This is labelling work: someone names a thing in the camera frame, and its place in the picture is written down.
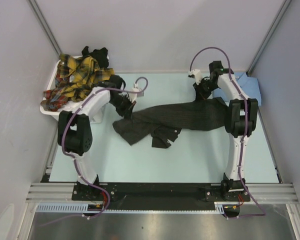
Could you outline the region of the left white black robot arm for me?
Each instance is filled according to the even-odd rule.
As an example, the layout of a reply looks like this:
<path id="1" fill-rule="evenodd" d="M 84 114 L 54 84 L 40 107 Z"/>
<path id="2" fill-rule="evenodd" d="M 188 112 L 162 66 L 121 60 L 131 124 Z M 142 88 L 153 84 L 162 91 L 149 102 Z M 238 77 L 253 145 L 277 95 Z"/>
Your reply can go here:
<path id="1" fill-rule="evenodd" d="M 88 96 L 72 110 L 63 110 L 58 117 L 57 142 L 62 153 L 71 158 L 77 173 L 77 193 L 90 200 L 97 199 L 105 191 L 100 187 L 99 176 L 92 168 L 88 155 L 93 143 L 91 122 L 106 104 L 115 107 L 117 114 L 130 119 L 138 94 L 143 94 L 138 82 L 131 90 L 126 90 L 126 82 L 118 75 L 109 80 L 92 84 Z"/>

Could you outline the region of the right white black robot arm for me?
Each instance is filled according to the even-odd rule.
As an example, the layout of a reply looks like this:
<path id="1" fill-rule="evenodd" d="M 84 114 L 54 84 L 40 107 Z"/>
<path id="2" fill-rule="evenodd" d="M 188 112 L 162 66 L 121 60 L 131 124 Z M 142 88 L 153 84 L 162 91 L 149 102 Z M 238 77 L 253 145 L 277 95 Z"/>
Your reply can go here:
<path id="1" fill-rule="evenodd" d="M 229 134 L 228 163 L 220 184 L 220 197 L 227 202 L 248 202 L 244 162 L 246 147 L 257 126 L 258 100 L 244 93 L 235 80 L 230 68 L 224 68 L 220 61 L 209 64 L 209 77 L 202 77 L 199 69 L 190 69 L 188 77 L 194 78 L 196 95 L 207 99 L 212 91 L 221 89 L 227 99 L 224 128 Z"/>

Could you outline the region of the dark pinstriped long sleeve shirt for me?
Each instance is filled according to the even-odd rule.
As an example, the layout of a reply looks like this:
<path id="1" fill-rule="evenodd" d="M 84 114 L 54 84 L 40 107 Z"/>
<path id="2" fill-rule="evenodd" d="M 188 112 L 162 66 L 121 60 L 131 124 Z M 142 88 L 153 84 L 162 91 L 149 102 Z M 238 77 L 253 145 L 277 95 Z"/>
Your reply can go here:
<path id="1" fill-rule="evenodd" d="M 228 106 L 222 98 L 156 105 L 136 111 L 112 126 L 129 145 L 150 135 L 153 148 L 168 149 L 181 130 L 211 131 L 224 126 Z"/>

